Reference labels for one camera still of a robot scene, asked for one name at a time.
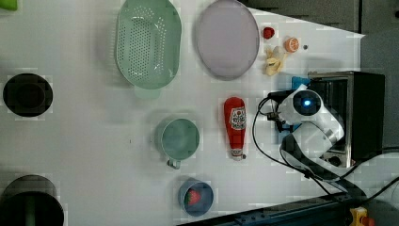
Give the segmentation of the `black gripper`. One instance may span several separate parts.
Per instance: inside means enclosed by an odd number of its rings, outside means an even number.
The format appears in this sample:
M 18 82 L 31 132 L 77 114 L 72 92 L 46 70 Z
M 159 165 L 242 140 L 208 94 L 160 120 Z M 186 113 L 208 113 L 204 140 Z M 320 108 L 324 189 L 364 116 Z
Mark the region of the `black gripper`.
M 285 124 L 285 121 L 280 118 L 279 112 L 275 112 L 275 111 L 268 112 L 266 114 L 266 117 L 269 121 L 273 121 L 276 124 L 279 132 L 282 132 L 285 130 L 285 128 L 283 127 L 283 125 Z

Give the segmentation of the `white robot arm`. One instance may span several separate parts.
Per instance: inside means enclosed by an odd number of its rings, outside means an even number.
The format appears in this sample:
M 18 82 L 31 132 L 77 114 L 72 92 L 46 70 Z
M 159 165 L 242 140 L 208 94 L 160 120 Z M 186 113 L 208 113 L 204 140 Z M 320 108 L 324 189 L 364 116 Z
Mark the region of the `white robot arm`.
M 267 97 L 278 104 L 277 109 L 266 114 L 279 131 L 283 125 L 290 133 L 281 141 L 281 157 L 296 170 L 347 192 L 363 200 L 364 191 L 346 179 L 346 173 L 321 159 L 336 142 L 344 137 L 342 124 L 325 107 L 320 95 L 300 85 L 297 89 L 270 92 Z

